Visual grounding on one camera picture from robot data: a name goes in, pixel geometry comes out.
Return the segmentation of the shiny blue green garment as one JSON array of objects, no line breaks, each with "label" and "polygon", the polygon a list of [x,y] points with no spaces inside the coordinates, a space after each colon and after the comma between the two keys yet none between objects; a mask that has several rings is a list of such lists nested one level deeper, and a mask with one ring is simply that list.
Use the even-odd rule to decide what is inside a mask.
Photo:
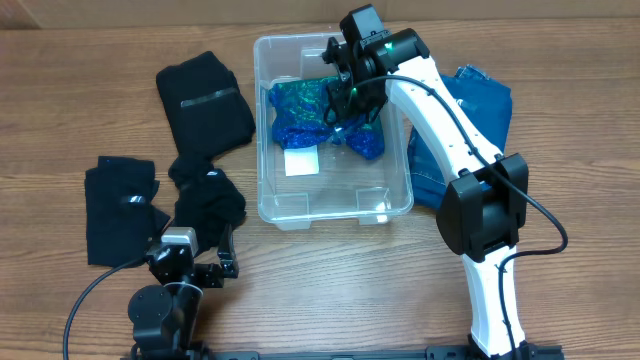
[{"label": "shiny blue green garment", "polygon": [[385,150],[379,111],[339,120],[329,107],[326,87],[335,76],[278,83],[268,93],[276,111],[272,138],[282,149],[300,149],[330,142],[346,145],[367,160]]}]

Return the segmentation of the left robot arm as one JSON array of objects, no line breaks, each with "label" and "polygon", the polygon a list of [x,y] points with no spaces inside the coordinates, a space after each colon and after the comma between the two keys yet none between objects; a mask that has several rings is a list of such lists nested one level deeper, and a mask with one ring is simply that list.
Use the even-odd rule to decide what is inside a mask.
[{"label": "left robot arm", "polygon": [[134,339],[129,357],[212,359],[208,346],[193,340],[193,332],[204,290],[224,285],[224,268],[195,263],[188,245],[154,245],[145,260],[158,283],[141,288],[129,301]]}]

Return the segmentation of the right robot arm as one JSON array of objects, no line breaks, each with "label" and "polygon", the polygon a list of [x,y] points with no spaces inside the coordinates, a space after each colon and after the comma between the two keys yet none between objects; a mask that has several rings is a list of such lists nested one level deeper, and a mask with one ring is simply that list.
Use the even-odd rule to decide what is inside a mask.
[{"label": "right robot arm", "polygon": [[[409,121],[435,157],[446,192],[436,223],[463,263],[472,307],[471,349],[506,359],[521,349],[509,257],[526,213],[528,168],[505,156],[472,124],[445,87],[430,51],[412,29],[343,26],[337,33],[264,36],[254,45],[257,125],[257,210],[279,229],[307,229],[318,220],[382,223],[412,207],[401,126]],[[349,117],[379,124],[384,154],[372,164],[348,156],[325,159],[329,145],[276,146],[283,114],[271,90],[332,77],[320,90],[320,122],[344,138]]]}]

